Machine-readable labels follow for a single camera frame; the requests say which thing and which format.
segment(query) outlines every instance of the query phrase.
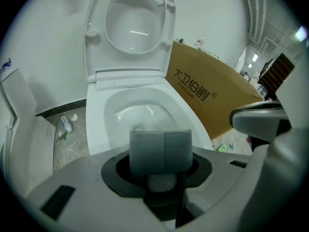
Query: tiled floor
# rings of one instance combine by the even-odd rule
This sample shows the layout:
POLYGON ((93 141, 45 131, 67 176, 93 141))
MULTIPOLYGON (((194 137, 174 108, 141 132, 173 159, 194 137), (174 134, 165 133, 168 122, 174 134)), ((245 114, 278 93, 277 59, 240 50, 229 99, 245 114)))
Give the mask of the tiled floor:
POLYGON ((47 118, 47 120, 56 126, 56 137, 54 144, 54 172, 63 168, 68 163, 84 157, 89 156, 86 136, 86 108, 81 107, 62 114, 58 114, 47 118), (71 121, 74 114, 77 114, 79 119, 75 122, 71 121), (73 131, 67 134, 66 140, 59 138, 58 133, 61 130, 65 132, 60 118, 65 115, 73 131))
MULTIPOLYGON (((54 145, 54 172, 63 168, 68 163, 89 156, 86 136, 86 108, 78 108, 62 114, 58 114, 47 118, 47 120, 56 126, 56 138, 54 145), (75 122, 71 121, 74 114, 77 114, 79 119, 75 122), (72 124, 73 131, 67 134, 66 140, 61 140, 58 136, 59 131, 65 132, 60 118, 65 115, 72 124)), ((221 144, 228 146, 229 153, 251 155, 252 151, 249 144, 246 142, 247 136, 235 129, 230 130, 226 134, 212 141, 214 149, 217 149, 221 144)))

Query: bottle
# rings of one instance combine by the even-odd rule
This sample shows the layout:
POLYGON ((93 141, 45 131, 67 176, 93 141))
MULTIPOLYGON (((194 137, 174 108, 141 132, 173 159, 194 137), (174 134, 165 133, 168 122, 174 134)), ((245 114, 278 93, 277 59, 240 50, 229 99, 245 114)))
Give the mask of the bottle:
POLYGON ((61 123, 63 124, 64 129, 65 129, 67 132, 71 132, 71 131, 72 131, 72 125, 69 123, 67 117, 62 116, 62 117, 61 117, 61 123))

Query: cardboard box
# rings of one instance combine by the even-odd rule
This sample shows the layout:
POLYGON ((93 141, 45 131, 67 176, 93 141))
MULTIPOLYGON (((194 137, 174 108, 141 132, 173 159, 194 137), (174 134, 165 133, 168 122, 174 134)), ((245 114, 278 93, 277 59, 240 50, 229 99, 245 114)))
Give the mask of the cardboard box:
POLYGON ((231 67, 178 42, 173 43, 166 79, 189 104, 211 139, 231 129, 233 110, 263 100, 231 67))

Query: baseboard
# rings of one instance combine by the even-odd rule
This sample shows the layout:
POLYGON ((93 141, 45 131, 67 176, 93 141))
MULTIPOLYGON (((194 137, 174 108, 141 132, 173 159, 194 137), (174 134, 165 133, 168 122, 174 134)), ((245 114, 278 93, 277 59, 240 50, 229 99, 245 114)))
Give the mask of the baseboard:
POLYGON ((73 109, 81 108, 86 106, 86 99, 80 100, 80 101, 74 101, 62 106, 54 107, 52 109, 49 109, 47 111, 44 111, 42 113, 37 114, 36 116, 42 116, 43 118, 48 118, 57 114, 61 114, 73 109))

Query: toilet lid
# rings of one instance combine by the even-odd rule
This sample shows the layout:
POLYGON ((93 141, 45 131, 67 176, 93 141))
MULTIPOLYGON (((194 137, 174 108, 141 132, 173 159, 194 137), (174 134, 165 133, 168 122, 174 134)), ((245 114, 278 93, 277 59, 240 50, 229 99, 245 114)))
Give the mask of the toilet lid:
POLYGON ((84 26, 84 66, 97 73, 143 71, 165 77, 173 42, 174 0, 91 0, 84 26))

